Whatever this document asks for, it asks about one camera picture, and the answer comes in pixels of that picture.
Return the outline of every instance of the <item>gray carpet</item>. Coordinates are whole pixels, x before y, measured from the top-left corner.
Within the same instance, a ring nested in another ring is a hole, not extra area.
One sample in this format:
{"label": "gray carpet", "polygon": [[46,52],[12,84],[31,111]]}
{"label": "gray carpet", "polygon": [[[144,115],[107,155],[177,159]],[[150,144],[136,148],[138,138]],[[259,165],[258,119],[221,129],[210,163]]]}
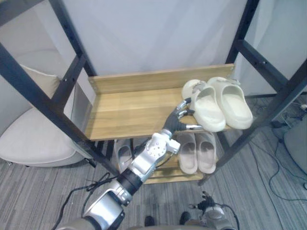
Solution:
{"label": "gray carpet", "polygon": [[[225,134],[228,141],[233,143],[240,131],[231,130]],[[269,127],[262,128],[252,141],[274,154],[277,138]],[[265,186],[259,177],[252,149],[259,161]],[[307,179],[282,144],[279,145],[277,155],[292,173]],[[195,181],[143,185],[133,197],[133,202],[125,208],[126,218],[120,229],[143,225],[147,215],[152,215],[158,224],[178,224],[180,214],[188,210],[188,204],[201,201],[203,190],[213,194],[216,202],[229,204],[236,211],[242,230],[307,229],[307,202],[281,200],[269,189],[269,177],[276,170],[275,162],[253,143],[249,143],[202,187],[198,187]],[[99,179],[104,172],[100,165],[94,169],[85,162],[59,168],[26,168],[17,164],[9,166],[0,160],[0,229],[51,229],[69,191],[89,184],[87,179]],[[272,185],[282,197],[307,199],[303,182],[281,169]],[[94,192],[89,204],[102,190],[99,188]],[[86,196],[86,191],[78,191],[72,196],[65,208],[62,223],[80,216]],[[194,218],[201,213],[197,210],[190,212]],[[235,226],[231,212],[226,210],[225,213]]]}

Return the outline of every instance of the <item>white armchair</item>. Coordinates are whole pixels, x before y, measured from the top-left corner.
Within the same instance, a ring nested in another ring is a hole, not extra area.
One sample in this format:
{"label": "white armchair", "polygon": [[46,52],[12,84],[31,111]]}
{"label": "white armchair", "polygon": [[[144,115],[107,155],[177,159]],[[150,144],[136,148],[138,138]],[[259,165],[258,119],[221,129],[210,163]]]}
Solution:
{"label": "white armchair", "polygon": [[[47,69],[49,73],[52,64],[53,69],[57,70],[56,74],[62,75],[60,76],[62,78],[66,67],[59,60],[61,57],[55,51],[35,52],[17,58],[19,63],[32,68],[39,66],[37,69],[40,71]],[[52,97],[57,85],[55,76],[44,75],[31,69],[25,70],[29,75],[36,75],[35,77],[40,80],[46,78],[43,83],[38,83],[37,80],[36,82],[49,97]],[[78,148],[42,113],[31,107],[3,77],[0,79],[0,87],[4,89],[0,90],[0,158],[18,164],[39,167],[68,165],[84,158],[92,158]],[[80,86],[76,84],[64,108],[64,114],[80,130],[84,131],[90,110],[90,102]]]}

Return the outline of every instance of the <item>person's foot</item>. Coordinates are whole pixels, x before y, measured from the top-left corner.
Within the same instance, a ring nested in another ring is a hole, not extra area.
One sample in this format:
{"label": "person's foot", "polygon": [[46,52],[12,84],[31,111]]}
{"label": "person's foot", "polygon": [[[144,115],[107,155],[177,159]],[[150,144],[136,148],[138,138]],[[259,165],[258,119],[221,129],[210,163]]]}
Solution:
{"label": "person's foot", "polygon": [[191,214],[185,211],[181,214],[179,224],[184,225],[190,219],[191,219]]}
{"label": "person's foot", "polygon": [[154,226],[154,218],[152,216],[146,216],[144,226],[145,227]]}

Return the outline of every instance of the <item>black metal bar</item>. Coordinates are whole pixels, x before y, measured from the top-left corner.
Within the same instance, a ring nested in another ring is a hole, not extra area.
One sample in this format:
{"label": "black metal bar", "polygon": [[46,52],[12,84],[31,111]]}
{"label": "black metal bar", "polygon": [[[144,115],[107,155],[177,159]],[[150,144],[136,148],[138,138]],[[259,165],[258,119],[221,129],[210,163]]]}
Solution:
{"label": "black metal bar", "polygon": [[[287,107],[306,87],[307,85],[307,60],[296,71],[293,77],[287,84],[279,91],[279,93],[272,99],[268,107],[257,119],[253,122],[249,129],[243,131],[243,134],[238,140],[225,151],[222,158],[216,164],[215,174],[224,164],[233,158],[257,133],[260,126],[269,124],[283,109]],[[198,182],[203,185],[213,174],[206,175]]]}
{"label": "black metal bar", "polygon": [[135,155],[134,155],[134,146],[133,146],[133,138],[130,138],[130,149],[131,149],[131,155],[132,155],[132,159],[135,159]]}
{"label": "black metal bar", "polygon": [[102,149],[104,148],[104,143],[105,142],[103,140],[98,142],[97,149],[98,149],[99,152],[102,152]]}
{"label": "black metal bar", "polygon": [[73,24],[69,18],[69,15],[67,11],[65,10],[65,6],[62,2],[62,0],[49,0],[54,13],[56,14],[66,36],[68,37],[72,48],[76,52],[78,57],[81,57],[82,55],[85,56],[86,62],[84,65],[84,70],[86,71],[87,75],[90,76],[96,76],[97,74],[94,71],[94,68],[90,62],[89,57],[87,56],[85,49],[82,46],[82,43],[78,37],[78,34],[76,30],[73,27]]}
{"label": "black metal bar", "polygon": [[43,0],[7,0],[0,3],[0,26]]}
{"label": "black metal bar", "polygon": [[20,67],[10,53],[0,43],[0,74],[22,96],[33,104],[51,122],[59,127],[66,135],[76,142],[84,151],[90,154],[96,161],[101,163],[112,174],[118,175],[118,170],[97,151],[97,148],[69,120],[62,110],[39,88],[29,75]]}
{"label": "black metal bar", "polygon": [[288,79],[247,41],[238,40],[235,42],[235,46],[276,92],[279,92],[279,90],[286,85]]}
{"label": "black metal bar", "polygon": [[110,160],[113,155],[113,149],[114,149],[114,140],[109,140],[107,142],[107,147],[106,147],[106,158],[108,160]]}
{"label": "black metal bar", "polygon": [[241,17],[241,21],[236,31],[235,38],[232,42],[232,45],[230,47],[230,50],[229,50],[229,53],[226,59],[226,64],[235,62],[236,57],[238,55],[238,50],[235,47],[235,42],[237,40],[242,40],[245,38],[245,35],[248,31],[251,20],[253,19],[256,8],[258,6],[258,3],[259,3],[259,0],[247,0],[245,9]]}
{"label": "black metal bar", "polygon": [[80,72],[85,64],[84,55],[80,58],[76,56],[66,71],[60,85],[54,93],[52,100],[59,108],[64,109],[66,102],[71,94],[73,87],[75,86]]}
{"label": "black metal bar", "polygon": [[92,159],[84,158],[86,162],[88,162],[93,168],[96,168],[96,163]]}
{"label": "black metal bar", "polygon": [[230,146],[228,144],[228,141],[227,141],[227,139],[225,137],[224,132],[217,132],[216,134],[217,134],[217,136],[218,136],[218,138],[219,138],[219,140],[221,142],[221,145],[222,145],[224,151],[229,149]]}

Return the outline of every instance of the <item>wooden board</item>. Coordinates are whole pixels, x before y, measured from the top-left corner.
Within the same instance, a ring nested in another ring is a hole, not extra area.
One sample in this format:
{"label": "wooden board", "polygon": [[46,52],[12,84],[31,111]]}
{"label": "wooden board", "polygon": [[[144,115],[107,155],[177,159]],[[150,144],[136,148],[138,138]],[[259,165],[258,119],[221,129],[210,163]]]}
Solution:
{"label": "wooden board", "polygon": [[[181,101],[181,88],[99,94],[85,134],[90,140],[151,136]],[[192,116],[181,121],[197,123]]]}
{"label": "wooden board", "polygon": [[212,77],[227,77],[233,68],[233,64],[226,64],[193,69],[96,76],[89,77],[89,82],[97,94],[170,89],[183,87],[191,79],[207,81]]}

